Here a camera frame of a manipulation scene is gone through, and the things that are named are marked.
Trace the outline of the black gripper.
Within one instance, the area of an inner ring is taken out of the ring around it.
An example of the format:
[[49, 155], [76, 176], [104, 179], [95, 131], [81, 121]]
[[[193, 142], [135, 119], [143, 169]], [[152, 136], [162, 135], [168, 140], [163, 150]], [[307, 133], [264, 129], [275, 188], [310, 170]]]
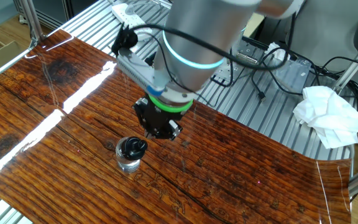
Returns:
[[171, 113], [159, 108], [151, 98], [140, 98], [132, 106], [147, 139], [174, 140], [182, 131], [178, 124], [181, 113]]

